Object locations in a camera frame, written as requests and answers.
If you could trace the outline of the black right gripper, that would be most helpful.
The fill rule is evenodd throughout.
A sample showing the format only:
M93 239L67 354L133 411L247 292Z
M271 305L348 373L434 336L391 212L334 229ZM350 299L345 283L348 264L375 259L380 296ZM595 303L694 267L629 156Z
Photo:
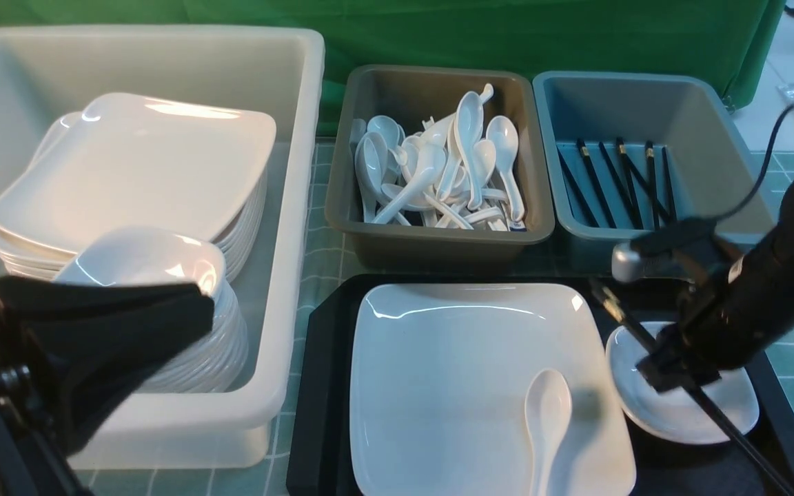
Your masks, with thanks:
M678 319L655 337L637 371L658 393L721 380L784 335L784 235L779 227L747 252L715 234L715 222L682 220L615 245L611 274L620 282L673 262L692 280L678 298Z

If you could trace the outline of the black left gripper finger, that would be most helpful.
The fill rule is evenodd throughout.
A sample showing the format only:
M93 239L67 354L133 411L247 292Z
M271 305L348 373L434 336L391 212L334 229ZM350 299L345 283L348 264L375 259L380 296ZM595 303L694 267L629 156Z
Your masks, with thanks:
M193 282L64 285L0 277L0 392L76 454L164 364L212 330Z

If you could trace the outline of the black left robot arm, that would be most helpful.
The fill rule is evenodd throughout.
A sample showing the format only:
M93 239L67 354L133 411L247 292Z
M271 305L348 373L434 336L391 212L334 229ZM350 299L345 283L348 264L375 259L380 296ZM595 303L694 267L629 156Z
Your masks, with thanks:
M0 277L0 495L88 495L68 464L164 364L212 330L194 282Z

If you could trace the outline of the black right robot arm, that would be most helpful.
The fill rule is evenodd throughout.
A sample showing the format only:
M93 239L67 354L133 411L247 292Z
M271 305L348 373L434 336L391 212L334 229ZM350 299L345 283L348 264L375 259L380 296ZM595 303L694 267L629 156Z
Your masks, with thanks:
M621 282L675 262L694 284L678 300L678 320L637 364L657 392L691 380L709 385L794 329L794 181L775 226L749 251L717 235L716 225L714 217L686 218L613 252L613 277Z

